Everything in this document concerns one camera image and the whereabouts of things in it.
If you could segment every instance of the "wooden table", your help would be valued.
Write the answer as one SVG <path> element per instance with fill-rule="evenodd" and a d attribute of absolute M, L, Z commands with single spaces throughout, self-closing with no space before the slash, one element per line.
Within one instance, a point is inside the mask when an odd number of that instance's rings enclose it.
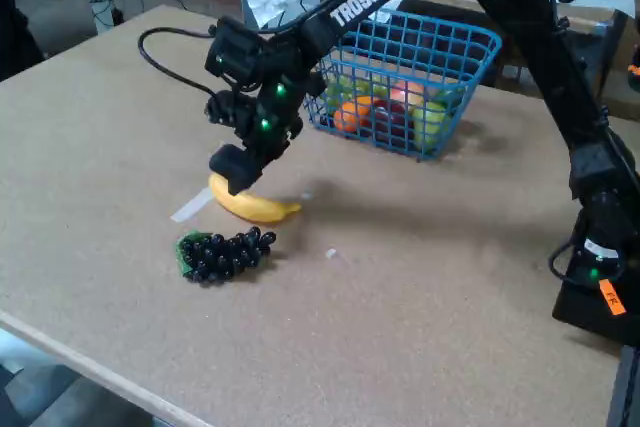
<path fill-rule="evenodd" d="M 604 425 L 618 348 L 551 318 L 578 206 L 539 100 L 479 88 L 422 164 L 307 128 L 255 188 L 312 196 L 272 262 L 180 277 L 182 234 L 248 228 L 214 203 L 169 218 L 233 134 L 136 38 L 209 22 L 159 8 L 0 85 L 0 326 L 179 425 Z M 217 89 L 208 47 L 149 39 Z"/>

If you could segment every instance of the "green apple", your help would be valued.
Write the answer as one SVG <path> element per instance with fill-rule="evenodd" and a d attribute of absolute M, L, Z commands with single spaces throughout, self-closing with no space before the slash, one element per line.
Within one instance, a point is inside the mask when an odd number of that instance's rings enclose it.
<path fill-rule="evenodd" d="M 427 102 L 426 107 L 416 107 L 411 111 L 413 117 L 413 145 L 422 151 L 423 147 L 434 147 L 438 143 L 440 129 L 445 126 L 447 108 L 442 104 Z"/>

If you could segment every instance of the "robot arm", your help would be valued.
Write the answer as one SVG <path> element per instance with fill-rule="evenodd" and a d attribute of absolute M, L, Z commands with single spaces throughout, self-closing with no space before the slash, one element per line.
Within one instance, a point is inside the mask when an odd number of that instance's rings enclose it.
<path fill-rule="evenodd" d="M 298 110 L 304 96 L 325 88 L 313 67 L 387 1 L 325 0 L 277 31 L 255 32 L 220 20 L 205 67 L 231 90 L 212 97 L 206 112 L 210 121 L 234 127 L 245 147 L 224 146 L 210 161 L 228 179 L 230 193 L 248 188 L 284 153 L 302 129 Z M 623 288 L 640 282 L 630 268 L 640 246 L 640 181 L 633 156 L 609 128 L 567 45 L 568 22 L 558 20 L 555 0 L 478 2 L 514 38 L 569 149 L 569 186 L 582 210 L 571 238 L 550 259 L 552 272 L 563 280 L 554 316 L 640 344 L 640 315 L 611 317 L 598 292 L 602 279 Z M 245 93 L 257 89 L 256 97 Z M 562 274 L 554 262 L 568 248 L 573 256 Z"/>

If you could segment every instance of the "banana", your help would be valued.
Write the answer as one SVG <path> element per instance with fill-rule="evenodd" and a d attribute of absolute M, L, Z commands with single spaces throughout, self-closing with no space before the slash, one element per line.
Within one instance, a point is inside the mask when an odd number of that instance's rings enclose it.
<path fill-rule="evenodd" d="M 276 202 L 244 192 L 231 195 L 227 179 L 215 173 L 209 177 L 209 188 L 220 205 L 232 214 L 250 222 L 280 222 L 287 215 L 302 208 L 300 204 Z"/>

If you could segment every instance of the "blue wire basket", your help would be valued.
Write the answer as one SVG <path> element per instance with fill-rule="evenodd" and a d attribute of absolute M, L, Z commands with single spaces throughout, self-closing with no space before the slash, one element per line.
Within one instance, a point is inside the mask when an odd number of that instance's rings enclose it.
<path fill-rule="evenodd" d="M 487 29 L 381 9 L 322 59 L 327 89 L 304 107 L 318 129 L 434 158 L 501 45 Z"/>

